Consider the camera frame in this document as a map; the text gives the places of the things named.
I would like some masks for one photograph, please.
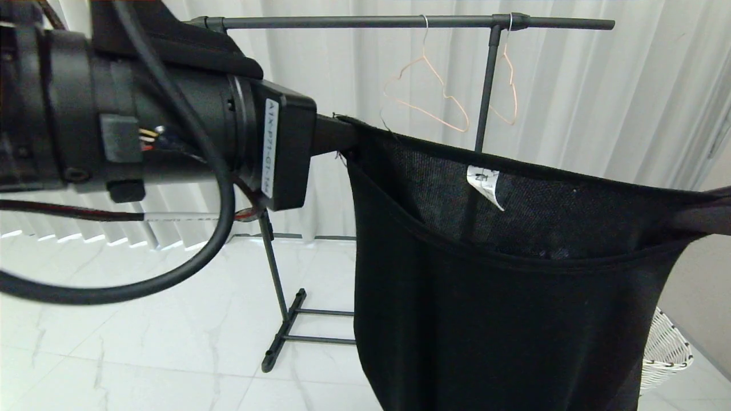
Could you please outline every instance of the black metal clothes rack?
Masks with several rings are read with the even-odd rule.
[[[317,17],[263,17],[263,18],[223,18],[223,17],[198,17],[188,23],[204,27],[213,31],[225,33],[229,29],[386,29],[386,28],[424,28],[425,20],[428,20],[429,28],[484,28],[490,29],[490,40],[488,43],[488,58],[485,66],[485,80],[482,84],[482,100],[480,103],[480,116],[477,120],[477,136],[474,150],[482,152],[485,142],[485,128],[488,121],[488,110],[490,107],[490,96],[492,92],[495,66],[497,63],[498,47],[500,36],[503,30],[517,31],[527,28],[544,29],[588,29],[588,30],[611,30],[614,28],[614,20],[595,20],[582,18],[546,18],[531,17],[523,13],[495,14],[495,15],[434,15],[434,16],[317,16]],[[323,144],[327,148],[315,148],[312,155],[333,150],[332,123],[326,118],[318,118],[317,125],[321,134],[330,135],[330,141],[323,138]],[[468,196],[466,213],[468,218],[463,229],[463,237],[469,238],[471,227],[474,225],[474,214],[477,205],[477,192],[471,190]],[[298,336],[290,334],[292,326],[300,314],[329,315],[339,317],[353,317],[353,312],[331,311],[324,309],[304,309],[302,305],[307,297],[305,289],[301,288],[290,307],[284,298],[284,291],[281,286],[279,270],[277,269],[274,257],[272,241],[274,233],[271,221],[267,212],[264,212],[259,219],[264,247],[272,274],[274,290],[279,303],[282,324],[274,336],[269,350],[265,353],[262,362],[262,371],[269,372],[274,367],[277,357],[281,352],[284,343],[287,341],[317,342],[325,344],[348,344],[355,345],[353,339],[325,338],[320,336]]]

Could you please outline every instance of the black fabric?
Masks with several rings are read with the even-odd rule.
[[[356,120],[355,335],[385,411],[636,410],[655,305],[718,195],[623,184]],[[467,184],[500,171],[500,211]],[[475,223],[466,204],[477,195]]]

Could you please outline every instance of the white curtain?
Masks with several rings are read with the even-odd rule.
[[[89,33],[88,6],[52,1],[72,29]],[[493,114],[484,151],[651,186],[693,189],[729,134],[731,2],[657,1],[425,1],[425,0],[168,0],[180,19],[297,15],[489,15],[605,18],[612,31],[525,29],[512,32],[520,110],[510,126]],[[431,29],[427,55],[472,122],[456,132],[382,96],[389,78],[421,53],[424,29],[232,30],[241,50],[262,65],[265,78],[313,97],[318,111],[361,118],[395,132],[472,148],[488,50],[487,29]],[[503,34],[502,46],[506,36]],[[492,103],[512,112],[510,71],[499,61]],[[417,65],[390,86],[391,94],[462,125],[460,111],[441,97],[436,78]],[[210,211],[218,207],[213,182],[150,186],[141,204],[115,205],[105,193],[26,197],[99,208]],[[346,171],[335,154],[312,159],[305,207],[273,213],[275,231],[355,235]],[[194,246],[212,223],[94,224],[3,213],[3,233],[102,238],[148,246]],[[254,223],[237,233],[257,233]]]

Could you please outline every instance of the white label sticker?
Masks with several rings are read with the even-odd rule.
[[[505,211],[500,204],[498,204],[498,198],[496,196],[496,187],[498,186],[498,178],[500,172],[495,170],[489,170],[487,168],[480,168],[470,165],[467,167],[467,182],[473,186],[480,194],[484,195],[492,204],[496,205],[500,211]]]
[[[279,123],[279,103],[267,99],[264,112],[264,156],[262,157],[262,192],[271,198],[274,193],[276,162],[276,127]]]

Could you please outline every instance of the basket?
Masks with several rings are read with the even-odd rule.
[[[642,364],[640,395],[657,388],[693,364],[690,343],[659,307],[650,326]]]

